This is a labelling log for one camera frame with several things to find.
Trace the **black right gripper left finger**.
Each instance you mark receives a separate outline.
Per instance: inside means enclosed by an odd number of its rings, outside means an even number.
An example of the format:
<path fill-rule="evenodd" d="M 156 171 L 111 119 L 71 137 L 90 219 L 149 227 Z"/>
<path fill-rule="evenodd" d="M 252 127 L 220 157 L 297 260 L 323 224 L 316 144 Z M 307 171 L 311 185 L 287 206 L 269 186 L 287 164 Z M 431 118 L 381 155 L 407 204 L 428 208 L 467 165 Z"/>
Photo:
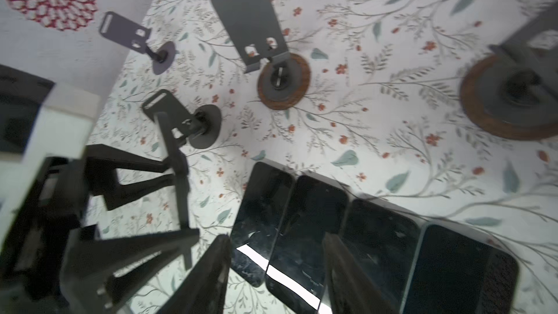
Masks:
<path fill-rule="evenodd" d="M 158 314 L 223 313 L 232 253 L 229 236 L 218 235 Z"/>

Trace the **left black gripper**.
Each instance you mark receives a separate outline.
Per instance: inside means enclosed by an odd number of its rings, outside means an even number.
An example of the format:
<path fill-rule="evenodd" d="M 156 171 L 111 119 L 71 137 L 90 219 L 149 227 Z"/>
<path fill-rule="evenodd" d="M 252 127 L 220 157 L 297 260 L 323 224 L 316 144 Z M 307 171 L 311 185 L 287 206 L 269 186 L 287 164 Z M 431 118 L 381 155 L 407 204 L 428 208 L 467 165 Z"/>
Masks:
<path fill-rule="evenodd" d="M 60 291 L 71 313 L 117 313 L 162 268 L 191 260 L 198 229 L 99 238 L 96 226 L 79 228 L 92 196 L 108 211 L 174 186 L 180 226 L 188 227 L 188 162 L 167 113 L 155 114 L 167 157 L 145 158 L 103 144 L 88 145 L 83 159 L 48 157 L 34 179 L 1 252 L 1 300 L 39 301 Z M 119 170 L 159 173 L 123 185 Z"/>

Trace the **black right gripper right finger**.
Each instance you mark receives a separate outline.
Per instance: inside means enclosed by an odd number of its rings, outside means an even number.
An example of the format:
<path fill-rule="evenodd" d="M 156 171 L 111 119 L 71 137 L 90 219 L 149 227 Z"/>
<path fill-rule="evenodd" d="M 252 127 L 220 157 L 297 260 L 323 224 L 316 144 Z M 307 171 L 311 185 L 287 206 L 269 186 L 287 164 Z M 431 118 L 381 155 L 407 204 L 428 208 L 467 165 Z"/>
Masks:
<path fill-rule="evenodd" d="M 396 313 L 338 235 L 323 241 L 326 287 L 333 313 Z"/>

